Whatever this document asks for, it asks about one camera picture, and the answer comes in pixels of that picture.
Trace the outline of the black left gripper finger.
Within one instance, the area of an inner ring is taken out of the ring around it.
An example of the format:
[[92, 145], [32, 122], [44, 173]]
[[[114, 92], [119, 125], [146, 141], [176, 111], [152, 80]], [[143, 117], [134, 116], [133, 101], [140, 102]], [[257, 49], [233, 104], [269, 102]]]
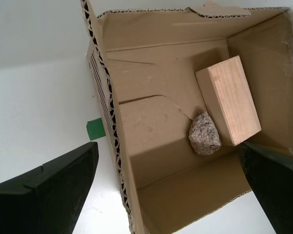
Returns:
[[71, 234], [98, 160], [98, 144], [89, 142], [0, 183], [0, 234]]
[[245, 177], [277, 234], [293, 234], [293, 158], [250, 143], [239, 156]]

